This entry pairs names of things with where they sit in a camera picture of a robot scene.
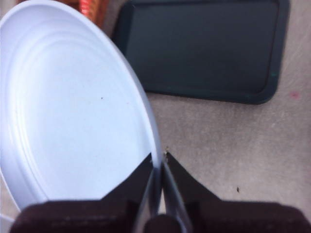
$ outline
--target orange object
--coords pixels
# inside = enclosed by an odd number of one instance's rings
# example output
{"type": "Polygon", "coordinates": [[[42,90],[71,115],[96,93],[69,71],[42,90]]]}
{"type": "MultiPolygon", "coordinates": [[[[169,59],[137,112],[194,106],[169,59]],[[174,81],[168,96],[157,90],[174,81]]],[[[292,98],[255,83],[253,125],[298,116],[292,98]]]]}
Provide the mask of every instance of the orange object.
{"type": "Polygon", "coordinates": [[[80,0],[80,12],[101,27],[109,0],[80,0]]]}
{"type": "Polygon", "coordinates": [[[102,27],[109,0],[57,0],[80,11],[98,27],[102,27]]]}

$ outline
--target speckled surface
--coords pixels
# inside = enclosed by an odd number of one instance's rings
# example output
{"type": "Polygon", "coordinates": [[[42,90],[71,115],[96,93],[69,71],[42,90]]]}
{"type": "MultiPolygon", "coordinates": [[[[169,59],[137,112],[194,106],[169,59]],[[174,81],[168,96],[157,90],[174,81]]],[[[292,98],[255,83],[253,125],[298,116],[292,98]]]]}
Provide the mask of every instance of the speckled surface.
{"type": "MultiPolygon", "coordinates": [[[[122,2],[110,1],[108,35],[122,2]]],[[[163,148],[212,192],[226,200],[292,205],[311,221],[310,0],[292,0],[280,83],[268,103],[148,98],[163,148]]],[[[3,182],[1,212],[17,214],[3,182]]]]}

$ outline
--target pink spot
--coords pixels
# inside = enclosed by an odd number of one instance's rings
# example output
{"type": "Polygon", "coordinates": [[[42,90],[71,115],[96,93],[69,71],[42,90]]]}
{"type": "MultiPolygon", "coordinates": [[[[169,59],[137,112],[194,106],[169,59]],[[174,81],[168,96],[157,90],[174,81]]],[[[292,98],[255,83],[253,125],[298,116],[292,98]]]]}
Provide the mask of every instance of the pink spot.
{"type": "Polygon", "coordinates": [[[299,94],[299,92],[297,92],[297,91],[292,91],[292,92],[290,93],[290,96],[291,96],[291,98],[294,99],[294,100],[298,100],[298,99],[300,98],[300,94],[299,94]]]}

